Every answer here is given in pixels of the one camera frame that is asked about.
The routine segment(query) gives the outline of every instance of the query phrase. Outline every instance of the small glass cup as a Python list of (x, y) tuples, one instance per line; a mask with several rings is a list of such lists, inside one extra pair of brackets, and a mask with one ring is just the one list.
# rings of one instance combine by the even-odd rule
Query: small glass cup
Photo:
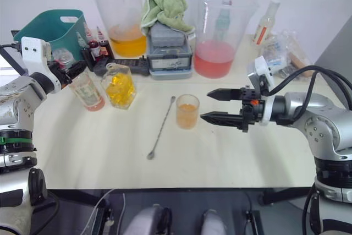
[(177, 125), (181, 129), (193, 128), (198, 119), (199, 100), (193, 95), (181, 95), (176, 100)]
[(88, 73), (83, 72), (78, 75), (69, 87), (87, 110), (98, 111), (105, 105), (104, 98), (98, 92)]

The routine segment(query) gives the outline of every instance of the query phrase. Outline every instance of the gray container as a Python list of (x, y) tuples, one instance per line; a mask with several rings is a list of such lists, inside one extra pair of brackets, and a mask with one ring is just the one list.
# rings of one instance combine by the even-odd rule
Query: gray container
[(177, 80), (187, 79), (192, 76), (192, 69), (185, 70), (169, 70), (169, 71), (151, 71), (150, 75), (155, 80)]
[(192, 51), (188, 41), (177, 47), (155, 47), (147, 37), (147, 59), (152, 71), (183, 70), (191, 68)]
[(185, 42), (185, 34), (171, 29), (160, 22), (150, 28), (151, 41), (156, 47), (182, 46)]

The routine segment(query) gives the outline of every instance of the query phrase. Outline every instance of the yellow liquid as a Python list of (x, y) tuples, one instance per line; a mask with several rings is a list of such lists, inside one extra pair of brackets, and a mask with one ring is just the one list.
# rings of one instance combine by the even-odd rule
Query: yellow liquid
[(136, 95), (131, 76), (122, 73), (118, 73), (112, 78), (105, 92), (114, 107), (123, 109), (127, 109), (131, 105)]
[(133, 41), (116, 41), (112, 38), (110, 40), (116, 53), (123, 57), (137, 57), (144, 54), (147, 49), (146, 36)]
[(137, 57), (146, 52), (147, 37), (142, 35), (139, 24), (123, 32), (119, 31), (119, 26), (114, 26), (108, 34), (114, 50), (123, 57)]

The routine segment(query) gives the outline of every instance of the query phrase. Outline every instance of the red liquid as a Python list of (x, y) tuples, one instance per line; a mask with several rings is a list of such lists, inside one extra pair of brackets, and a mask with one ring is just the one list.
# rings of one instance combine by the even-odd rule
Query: red liquid
[(234, 48), (226, 42), (205, 41), (196, 46), (194, 68), (202, 76), (221, 78), (229, 73), (234, 57)]
[(103, 98), (101, 98), (101, 101), (98, 104), (96, 104), (95, 106), (91, 106), (91, 107), (84, 106), (84, 107), (89, 111), (98, 111), (98, 110), (101, 110), (104, 105), (105, 105), (105, 100)]

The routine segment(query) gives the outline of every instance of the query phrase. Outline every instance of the small bottle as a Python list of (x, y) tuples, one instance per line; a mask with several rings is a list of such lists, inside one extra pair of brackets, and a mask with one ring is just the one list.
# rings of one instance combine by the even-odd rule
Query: small bottle
[(114, 53), (113, 53), (113, 51), (112, 51), (112, 49), (111, 49), (111, 46), (110, 46), (110, 43), (109, 43), (108, 40), (100, 41), (100, 42), (99, 42), (99, 46), (100, 46), (101, 48), (104, 48), (104, 49), (105, 49), (106, 54), (104, 54), (104, 55), (105, 55), (105, 57), (108, 57), (108, 58), (109, 58), (109, 61), (110, 61), (110, 62), (113, 61), (113, 60), (115, 60)]
[(94, 37), (93, 37), (91, 32), (86, 33), (86, 38), (87, 38), (88, 41), (94, 40)]
[(85, 22), (83, 22), (83, 27), (84, 27), (84, 32), (85, 32), (85, 34), (87, 35), (92, 35), (92, 32), (90, 31), (90, 29), (88, 28), (88, 25), (87, 25), (87, 23), (85, 23)]
[(65, 71), (75, 63), (72, 53), (66, 48), (59, 48), (53, 51), (53, 57), (54, 61), (57, 61), (60, 64), (60, 68)]
[(78, 45), (81, 48), (89, 48), (89, 46), (87, 45), (86, 41), (82, 38), (82, 36), (80, 35), (80, 33), (78, 31), (76, 31), (77, 34), (77, 41), (78, 41)]
[(100, 50), (99, 43), (96, 40), (89, 41), (88, 45), (96, 62), (99, 62), (100, 60), (104, 59), (104, 55)]
[(280, 6), (279, 0), (271, 0), (265, 15), (260, 19), (257, 30), (252, 39), (253, 43), (260, 45), (268, 37), (275, 23), (275, 14)]
[(93, 55), (92, 55), (90, 49), (89, 48), (83, 48), (81, 50), (81, 55), (83, 56), (83, 59), (86, 62), (89, 71), (93, 72), (96, 62), (95, 62), (95, 60), (93, 58)]
[(97, 32), (98, 32), (98, 39), (99, 39), (99, 46), (100, 46), (100, 51), (104, 56), (108, 56), (109, 53), (106, 50), (104, 46), (101, 45), (101, 42), (106, 41), (104, 34), (101, 32), (99, 27), (97, 26)]
[(105, 105), (104, 98), (87, 73), (83, 72), (74, 78), (69, 87), (87, 110), (98, 111)]
[(98, 26), (97, 26), (97, 32), (98, 32), (98, 39), (99, 39), (100, 41), (106, 40), (104, 34), (101, 32), (101, 30), (99, 29)]
[(108, 63), (106, 69), (101, 85), (111, 105), (127, 110), (136, 96), (130, 68), (121, 64)]

